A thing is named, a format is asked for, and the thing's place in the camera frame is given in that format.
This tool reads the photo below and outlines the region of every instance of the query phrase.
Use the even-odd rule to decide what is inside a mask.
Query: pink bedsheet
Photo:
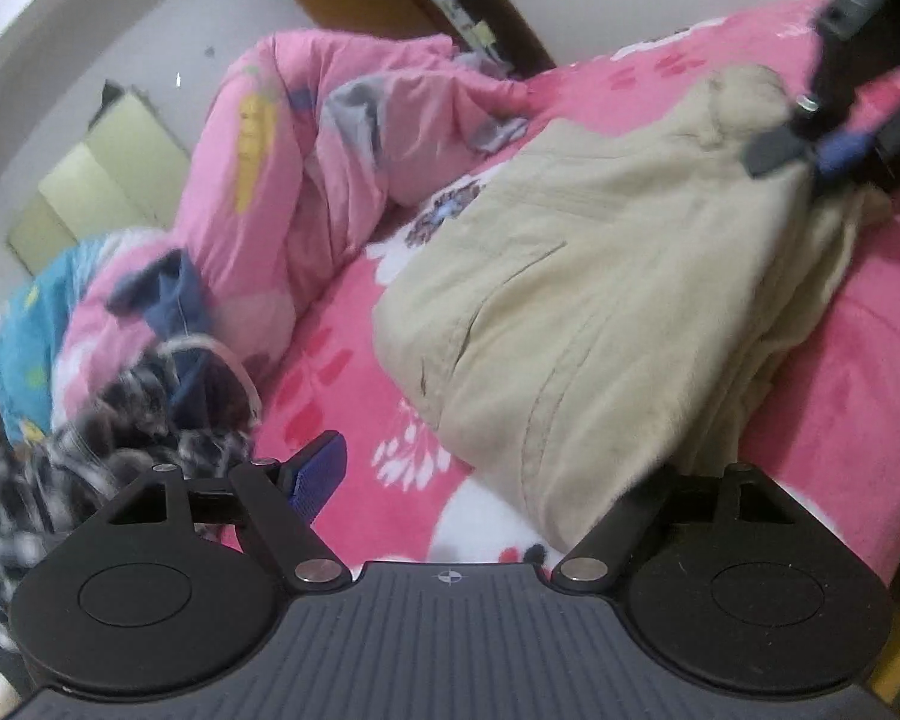
[[[797,90],[814,50],[807,22],[815,4],[741,13],[538,76],[529,137],[555,117],[608,134],[639,127],[728,64],[769,65]],[[899,99],[900,77],[876,85],[857,121]],[[258,454],[287,458],[325,428],[343,433],[348,474],[316,528],[354,568],[384,557],[521,560],[537,544],[552,566],[560,555],[439,446],[373,356],[370,310],[413,256],[409,230],[371,245],[298,324]],[[893,221],[865,234],[833,310],[784,365],[741,455],[890,579],[900,558],[900,201]]]

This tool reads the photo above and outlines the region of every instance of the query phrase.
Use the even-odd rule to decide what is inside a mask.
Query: pink blanket
[[[115,258],[77,306],[53,371],[53,422],[154,343],[106,309],[174,248],[202,276],[213,334],[259,384],[296,320],[361,250],[386,204],[415,206],[523,129],[523,84],[455,61],[444,36],[394,42],[298,31],[261,41],[223,81],[173,230]]]
[[[788,2],[702,25],[530,81],[540,111],[608,134],[664,114],[710,71],[758,62],[799,89],[815,1]],[[858,121],[900,99],[900,79],[865,95]],[[449,455],[373,356],[370,310],[453,214],[442,199],[367,249],[298,324],[289,366],[269,404],[258,454],[287,458],[325,428],[349,446],[346,480],[316,527],[348,565],[399,557],[435,562],[559,559],[533,527]],[[833,310],[780,372],[743,440],[756,461],[818,514],[885,580],[900,558],[900,201],[864,237]]]

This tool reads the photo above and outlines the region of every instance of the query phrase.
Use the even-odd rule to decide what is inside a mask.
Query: white flower print
[[[397,406],[394,428],[394,437],[380,442],[370,461],[384,487],[423,490],[449,469],[452,456],[406,400]]]

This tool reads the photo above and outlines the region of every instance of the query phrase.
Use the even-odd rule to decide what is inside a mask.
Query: ribbed surface
[[[346,442],[336,436],[296,474],[290,507],[304,522],[313,523],[346,476]]]
[[[457,576],[448,572],[453,570]],[[528,565],[372,565],[295,602],[250,662],[189,695],[92,706],[38,695],[15,720],[887,720],[861,688],[749,702],[647,658],[609,605]]]

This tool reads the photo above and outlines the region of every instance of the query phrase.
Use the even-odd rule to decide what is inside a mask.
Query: beige cloth
[[[378,303],[383,367],[553,546],[668,458],[734,461],[839,285],[864,193],[810,203],[804,163],[754,181],[739,161],[787,112],[746,67],[625,137],[552,122]]]

